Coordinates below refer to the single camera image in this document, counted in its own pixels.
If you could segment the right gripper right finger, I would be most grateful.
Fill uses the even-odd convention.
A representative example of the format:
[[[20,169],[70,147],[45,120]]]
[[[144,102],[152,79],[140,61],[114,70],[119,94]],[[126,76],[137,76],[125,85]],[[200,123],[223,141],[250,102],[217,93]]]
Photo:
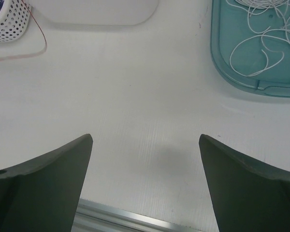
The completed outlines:
[[[290,232],[290,172],[202,134],[199,147],[221,232]]]

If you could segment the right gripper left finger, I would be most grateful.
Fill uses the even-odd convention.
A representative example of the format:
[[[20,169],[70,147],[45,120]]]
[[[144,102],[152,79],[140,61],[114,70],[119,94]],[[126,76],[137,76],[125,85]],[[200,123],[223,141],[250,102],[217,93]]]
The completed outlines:
[[[0,170],[0,232],[69,232],[90,161],[85,134]]]

